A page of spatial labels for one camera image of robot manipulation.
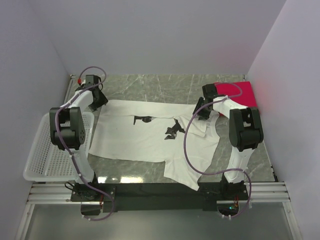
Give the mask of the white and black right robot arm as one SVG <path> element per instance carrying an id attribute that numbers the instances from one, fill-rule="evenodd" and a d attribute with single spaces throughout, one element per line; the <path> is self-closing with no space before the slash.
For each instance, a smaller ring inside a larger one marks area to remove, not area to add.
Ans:
<path id="1" fill-rule="evenodd" d="M 242 95 L 242 90 L 235 96 L 218 93 L 215 84 L 202 86 L 203 96 L 198 99 L 193 116 L 199 120 L 208 120 L 212 111 L 229 119 L 228 136 L 232 145 L 227 170 L 222 174 L 219 193 L 226 200 L 242 192 L 249 159 L 264 139 L 260 112 L 256 107 L 249 107 L 234 101 Z"/>

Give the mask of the white t shirt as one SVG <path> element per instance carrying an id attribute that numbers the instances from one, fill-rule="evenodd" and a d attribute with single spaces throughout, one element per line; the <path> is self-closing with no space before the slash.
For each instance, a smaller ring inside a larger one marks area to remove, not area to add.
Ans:
<path id="1" fill-rule="evenodd" d="M 101 108 L 89 153 L 106 159 L 164 162 L 164 177 L 198 190 L 220 141 L 219 114 L 191 119 L 195 105 L 110 100 Z"/>

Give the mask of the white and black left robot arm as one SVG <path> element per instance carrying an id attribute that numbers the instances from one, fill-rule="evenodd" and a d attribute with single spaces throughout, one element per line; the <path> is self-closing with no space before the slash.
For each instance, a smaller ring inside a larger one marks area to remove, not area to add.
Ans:
<path id="1" fill-rule="evenodd" d="M 99 76 L 86 75 L 84 82 L 66 104 L 49 110 L 50 140 L 58 149 L 68 153 L 75 171 L 75 181 L 86 184 L 82 189 L 82 195 L 88 201 L 94 201 L 99 197 L 100 188 L 92 183 L 95 172 L 90 167 L 84 147 L 86 131 L 83 112 L 86 108 L 95 112 L 108 103 L 108 99 L 102 93 L 102 84 Z"/>

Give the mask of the black base beam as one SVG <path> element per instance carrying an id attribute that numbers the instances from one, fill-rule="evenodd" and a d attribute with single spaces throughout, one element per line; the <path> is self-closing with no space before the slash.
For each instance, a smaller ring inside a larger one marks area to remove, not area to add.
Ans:
<path id="1" fill-rule="evenodd" d="M 241 183 L 201 182 L 198 190 L 180 183 L 98 183 L 95 191 L 75 184 L 73 203 L 97 203 L 107 213 L 118 211 L 203 210 L 217 211 L 218 202 L 246 201 L 249 190 Z"/>

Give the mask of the folded red t shirt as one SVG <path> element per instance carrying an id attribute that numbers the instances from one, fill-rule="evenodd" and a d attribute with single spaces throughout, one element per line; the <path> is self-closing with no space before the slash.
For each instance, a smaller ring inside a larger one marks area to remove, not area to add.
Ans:
<path id="1" fill-rule="evenodd" d="M 257 108 L 256 98 L 249 81 L 215 82 L 217 93 L 223 95 L 215 98 L 213 110 L 229 118 L 235 109 Z"/>

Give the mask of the white plastic basket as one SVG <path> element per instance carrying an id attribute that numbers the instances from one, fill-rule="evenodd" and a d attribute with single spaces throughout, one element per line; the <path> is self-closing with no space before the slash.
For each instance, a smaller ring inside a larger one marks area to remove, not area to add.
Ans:
<path id="1" fill-rule="evenodd" d="M 89 164 L 88 153 L 95 116 L 91 112 L 83 112 L 81 115 L 84 126 L 81 137 L 83 144 L 78 150 L 74 148 L 70 150 L 74 154 L 80 173 L 87 182 L 91 182 L 95 173 Z M 49 113 L 41 119 L 26 161 L 23 177 L 32 182 L 81 181 L 69 152 L 60 150 L 58 146 L 52 144 Z"/>

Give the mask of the aluminium rail frame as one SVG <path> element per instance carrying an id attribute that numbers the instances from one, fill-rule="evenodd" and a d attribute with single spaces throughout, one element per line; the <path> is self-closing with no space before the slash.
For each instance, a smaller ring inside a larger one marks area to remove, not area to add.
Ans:
<path id="1" fill-rule="evenodd" d="M 39 184 L 31 186 L 24 212 L 15 236 L 24 240 L 36 205 L 98 205 L 98 201 L 72 201 L 72 193 L 62 183 Z M 289 229 L 294 240 L 302 240 L 302 234 L 295 217 L 291 198 L 284 182 L 252 183 L 250 203 L 282 203 Z"/>

